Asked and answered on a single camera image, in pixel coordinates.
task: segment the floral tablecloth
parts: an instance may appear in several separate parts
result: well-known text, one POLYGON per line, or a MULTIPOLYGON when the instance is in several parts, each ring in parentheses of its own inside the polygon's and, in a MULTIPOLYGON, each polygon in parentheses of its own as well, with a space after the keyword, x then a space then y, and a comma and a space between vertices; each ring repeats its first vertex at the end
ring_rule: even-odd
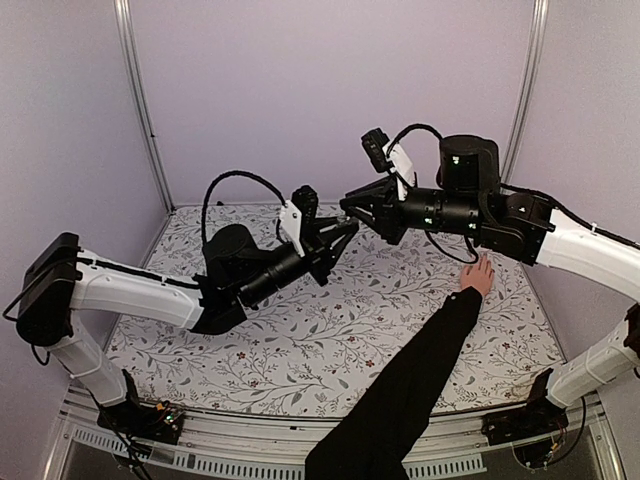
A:
MULTIPOLYGON (((339 209, 323 206, 321 213, 336 215, 339 209)), ((212 207, 209 232, 242 223, 259 246, 271 248, 276 215, 274 206, 212 207)), ((178 209, 148 268, 173 275, 203 272, 199 219, 199 208, 178 209)), ((465 255, 459 237, 437 237, 465 255)), ((561 360, 522 267, 490 256, 494 289, 434 413, 522 401, 535 374, 561 360)), ((361 226, 328 286, 305 277, 222 336, 124 316, 108 355, 133 375, 143 397, 252 414, 342 417, 455 291, 460 268, 421 232, 408 232, 393 247, 361 226)))

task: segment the white wall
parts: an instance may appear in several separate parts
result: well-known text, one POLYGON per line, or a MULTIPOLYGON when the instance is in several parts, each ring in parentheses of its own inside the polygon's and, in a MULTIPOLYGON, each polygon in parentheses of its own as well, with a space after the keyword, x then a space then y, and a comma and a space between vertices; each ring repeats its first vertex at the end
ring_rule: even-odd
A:
MULTIPOLYGON (((286 196, 337 200, 376 178, 360 137, 432 123, 506 149, 533 1, 154 0, 132 2, 151 116, 178 204, 231 168, 286 196)), ((439 157, 407 139, 421 184, 439 157)), ((272 200, 246 180, 216 199, 272 200)))
MULTIPOLYGON (((640 3, 550 2, 545 46, 513 183, 544 190, 604 228, 640 240, 640 3)), ((575 276, 531 277, 574 357, 633 302, 575 276)), ((627 475, 640 478, 640 382, 601 390, 627 475)))
MULTIPOLYGON (((0 7, 0 305, 60 232, 138 263, 163 212, 127 84, 113 2, 0 7)), ((67 375, 0 322, 0 477, 42 474, 67 375)))

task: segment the black sleeve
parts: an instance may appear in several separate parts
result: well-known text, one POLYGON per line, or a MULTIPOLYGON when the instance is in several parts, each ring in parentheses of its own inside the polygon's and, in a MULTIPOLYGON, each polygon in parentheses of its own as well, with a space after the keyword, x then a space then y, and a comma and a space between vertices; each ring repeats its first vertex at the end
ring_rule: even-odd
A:
POLYGON ((402 460, 429 424, 482 295, 450 295, 306 461, 306 480, 406 479, 402 460))

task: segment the leaf pattern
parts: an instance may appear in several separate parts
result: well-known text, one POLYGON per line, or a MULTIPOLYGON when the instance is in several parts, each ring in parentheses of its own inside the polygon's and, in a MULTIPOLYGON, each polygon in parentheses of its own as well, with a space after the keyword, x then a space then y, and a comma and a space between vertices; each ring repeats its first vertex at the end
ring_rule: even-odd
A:
MULTIPOLYGON (((267 248, 277 211, 211 207, 208 232, 242 223, 267 248)), ((326 205, 321 214, 340 211, 326 205)), ((203 272, 199 219, 199 208, 178 209, 148 268, 171 275, 203 272)), ((465 255, 459 237, 438 240, 465 255)), ((562 360, 522 267, 490 256, 495 287, 434 413, 522 401, 535 375, 562 360)), ((361 226, 326 287, 306 276, 215 337, 123 316, 109 355, 133 375, 145 398, 251 414, 341 417, 457 289, 459 271, 421 232, 408 232, 393 247, 361 226)))

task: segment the robotic arm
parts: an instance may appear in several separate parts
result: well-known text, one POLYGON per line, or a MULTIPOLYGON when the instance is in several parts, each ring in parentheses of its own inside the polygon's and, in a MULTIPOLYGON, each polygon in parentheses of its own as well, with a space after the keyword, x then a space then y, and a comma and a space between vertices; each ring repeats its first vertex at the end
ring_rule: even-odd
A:
MULTIPOLYGON (((471 135, 439 139, 441 188, 427 189, 416 185, 397 141, 389 142, 380 129, 367 133, 362 144, 371 163, 389 176, 348 193, 341 207, 392 245, 408 228, 460 234, 476 246, 576 273, 640 302, 640 245, 586 224, 548 195, 501 184, 495 142, 471 135), (505 195, 501 187, 517 192, 505 195)), ((566 426, 568 406, 637 366, 636 303, 596 345, 538 375, 525 407, 487 415, 483 431, 498 444, 554 431, 558 422, 566 426)))
POLYGON ((168 402, 140 404, 133 379, 118 370, 80 321, 81 310, 104 310, 151 318, 218 335, 258 304, 310 273, 320 284, 358 230, 357 220, 316 218, 318 197, 308 186, 280 213, 290 238, 272 251, 257 247, 240 224, 219 230, 203 247, 206 275, 193 279, 159 275, 84 250, 78 236, 60 235, 27 270, 16 320, 26 342, 44 347, 100 406, 99 424, 127 435, 176 443, 181 409, 168 402))

